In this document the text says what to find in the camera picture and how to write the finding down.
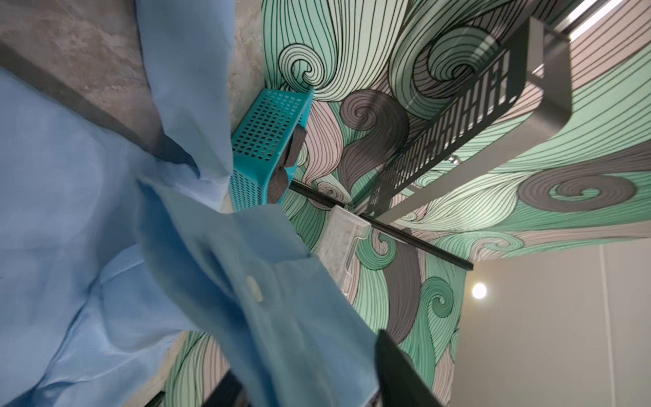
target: ceiling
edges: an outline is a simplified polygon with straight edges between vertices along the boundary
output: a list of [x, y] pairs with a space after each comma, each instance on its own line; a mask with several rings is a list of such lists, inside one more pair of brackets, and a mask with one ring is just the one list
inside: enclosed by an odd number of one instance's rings
[[476, 263], [450, 405], [648, 405], [650, 251], [645, 239]]

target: ceiling light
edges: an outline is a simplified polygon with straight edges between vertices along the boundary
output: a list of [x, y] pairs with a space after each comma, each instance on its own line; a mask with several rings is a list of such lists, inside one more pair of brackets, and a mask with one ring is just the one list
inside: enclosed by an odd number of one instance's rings
[[481, 300], [483, 297], [486, 296], [486, 286], [484, 283], [477, 283], [473, 287], [473, 297], [475, 297], [478, 300]]
[[[610, 0], [599, 8], [596, 12], [590, 10], [590, 8], [598, 7], [597, 0], [584, 0], [577, 8], [570, 13], [567, 18], [562, 20], [555, 29], [557, 31], [566, 31], [571, 29], [572, 31], [568, 33], [570, 41], [574, 41], [579, 38], [580, 35], [588, 31], [593, 25], [597, 24], [606, 14], [612, 11], [615, 7], [621, 3], [622, 0]], [[584, 20], [576, 28], [570, 28], [572, 23], [577, 21]]]

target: perforated basket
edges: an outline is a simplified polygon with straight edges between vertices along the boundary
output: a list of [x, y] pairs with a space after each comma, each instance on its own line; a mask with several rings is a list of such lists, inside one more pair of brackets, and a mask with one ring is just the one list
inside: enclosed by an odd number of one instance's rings
[[328, 224], [318, 242], [316, 254], [339, 288], [348, 276], [348, 265], [355, 253], [357, 241], [367, 238], [369, 234], [369, 222], [339, 206], [330, 210]]
[[[264, 89], [233, 134], [230, 198], [240, 211], [267, 203], [267, 187], [297, 124], [307, 127], [314, 92]], [[287, 168], [291, 182], [296, 167]]]

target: teal plastic basket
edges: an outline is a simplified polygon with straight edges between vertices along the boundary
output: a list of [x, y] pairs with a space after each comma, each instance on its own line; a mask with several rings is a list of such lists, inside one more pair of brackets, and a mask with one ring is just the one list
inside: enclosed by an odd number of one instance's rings
[[[296, 125], [307, 127], [313, 98], [312, 90], [304, 94], [264, 89], [258, 95], [231, 139], [230, 198], [235, 211], [267, 203], [271, 176]], [[291, 182], [296, 166], [286, 170]]]

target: button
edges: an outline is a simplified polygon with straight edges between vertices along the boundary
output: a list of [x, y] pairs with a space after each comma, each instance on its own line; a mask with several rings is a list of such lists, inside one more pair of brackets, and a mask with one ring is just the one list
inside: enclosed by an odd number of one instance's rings
[[262, 302], [262, 291], [260, 290], [260, 286], [258, 285], [258, 282], [255, 281], [255, 278], [248, 276], [246, 277], [246, 282], [249, 285], [251, 294], [253, 294], [257, 302]]

